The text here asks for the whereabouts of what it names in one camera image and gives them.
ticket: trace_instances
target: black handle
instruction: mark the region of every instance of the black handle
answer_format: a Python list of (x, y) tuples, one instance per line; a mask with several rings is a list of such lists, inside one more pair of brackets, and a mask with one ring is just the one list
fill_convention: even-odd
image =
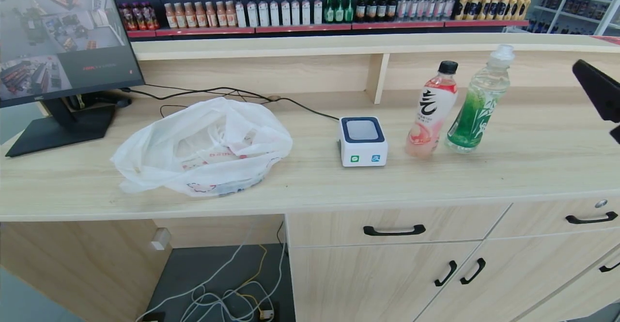
[(592, 224), (592, 223), (604, 223), (605, 221), (612, 221), (618, 218), (618, 214), (616, 212), (607, 212), (605, 214), (607, 218), (605, 219), (595, 219), (595, 220), (581, 220), (574, 215), (567, 215), (566, 220), (571, 224)]
[(599, 267), (598, 269), (601, 271), (601, 273), (607, 273), (607, 271), (612, 271), (613, 269), (616, 269), (616, 267), (620, 266), (620, 262), (616, 265), (613, 265), (612, 267), (606, 267), (605, 265), (603, 265), (602, 267)]
[(476, 262), (478, 263), (478, 270), (476, 270), (476, 273), (474, 273), (474, 275), (469, 280), (465, 277), (461, 277), (461, 284), (464, 284), (464, 285), (470, 284), (474, 280), (474, 278), (476, 278), (476, 276), (480, 274), (480, 271), (482, 271), (484, 267), (487, 265), (487, 262), (485, 262), (483, 258), (478, 258)]
[(436, 285), (437, 287), (441, 287), (442, 285), (444, 285), (448, 281), (448, 278), (450, 278), (450, 276), (452, 276), (452, 274), (456, 272), (456, 261), (450, 260), (448, 265), (450, 265), (450, 272), (448, 273), (446, 278), (444, 278), (443, 281), (440, 281), (440, 280), (434, 281), (434, 285)]
[(405, 231), (403, 233), (379, 233), (370, 225), (366, 225), (364, 227), (364, 234), (367, 234), (368, 236), (409, 236), (412, 234), (421, 234), (425, 231), (426, 228), (422, 224), (414, 225), (414, 231)]

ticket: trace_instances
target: black bottle cap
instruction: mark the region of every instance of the black bottle cap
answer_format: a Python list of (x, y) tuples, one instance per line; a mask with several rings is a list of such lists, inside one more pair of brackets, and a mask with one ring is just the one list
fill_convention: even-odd
[(456, 74), (456, 68), (459, 67), (459, 64), (455, 61), (443, 61), (439, 64), (439, 72), (442, 74)]

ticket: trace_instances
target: white plastic bag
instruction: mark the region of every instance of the white plastic bag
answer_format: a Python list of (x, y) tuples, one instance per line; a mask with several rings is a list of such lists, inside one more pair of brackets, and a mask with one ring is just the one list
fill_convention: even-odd
[(110, 159), (125, 192), (166, 186), (189, 196), (221, 196), (261, 181), (293, 139), (260, 104), (218, 97), (135, 132)]

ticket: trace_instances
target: green label bottle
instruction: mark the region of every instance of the green label bottle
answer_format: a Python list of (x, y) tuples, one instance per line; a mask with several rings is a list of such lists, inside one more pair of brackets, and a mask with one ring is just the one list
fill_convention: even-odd
[(333, 0), (327, 0), (325, 2), (324, 13), (325, 23), (334, 23), (334, 4)]
[(347, 8), (345, 9), (345, 22), (352, 23), (353, 22), (353, 0), (347, 0)]
[(342, 8), (342, 0), (336, 0), (334, 19), (336, 23), (342, 23), (345, 19), (345, 9)]

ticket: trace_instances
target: floor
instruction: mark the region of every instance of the floor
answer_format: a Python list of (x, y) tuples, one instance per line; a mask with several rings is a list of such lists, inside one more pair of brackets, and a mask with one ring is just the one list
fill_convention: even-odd
[[(41, 112), (35, 104), (25, 104), (16, 107), (0, 109), (0, 144), (15, 134), (24, 130), (31, 120), (41, 117)], [(268, 254), (265, 258), (265, 267), (275, 268), (279, 260), (279, 245), (268, 245)], [(168, 264), (162, 274), (152, 302), (158, 304), (164, 297), (173, 293), (186, 291), (194, 285), (206, 280), (206, 276), (214, 273), (234, 251), (234, 247), (211, 247), (176, 249), (172, 252)], [(260, 262), (262, 252), (256, 245), (248, 246), (240, 251), (237, 259), (221, 273), (221, 276), (211, 282), (210, 290), (222, 293), (231, 286), (241, 284), (246, 278), (256, 273), (257, 263)], [(285, 260), (283, 272), (289, 273), (288, 262)], [(277, 279), (277, 271), (266, 270), (259, 276), (265, 289), (273, 287)], [(2, 295), (0, 295), (0, 321), (19, 322), (82, 322), (78, 317), (49, 300), (15, 276), (0, 269)], [(283, 277), (281, 287), (276, 291), (273, 300), (279, 302), (282, 319), (280, 322), (294, 321), (290, 274)], [(187, 307), (188, 300), (177, 300), (166, 303), (162, 308), (169, 314), (166, 322), (176, 322)], [(234, 313), (242, 313), (243, 306), (235, 305)], [(620, 313), (620, 304), (612, 304), (598, 311), (592, 316), (573, 320), (571, 322), (618, 322), (616, 317)], [(204, 322), (219, 322), (221, 318), (214, 314), (205, 318)]]

